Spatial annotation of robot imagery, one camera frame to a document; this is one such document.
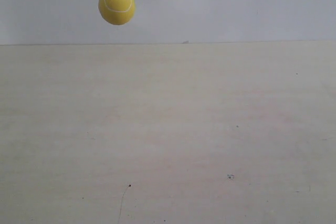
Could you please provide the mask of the yellow tennis ball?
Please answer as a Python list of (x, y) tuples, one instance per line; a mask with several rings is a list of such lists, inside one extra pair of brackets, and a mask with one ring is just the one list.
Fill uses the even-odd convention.
[(99, 0), (98, 9), (102, 18), (112, 25), (128, 23), (135, 13), (134, 0)]

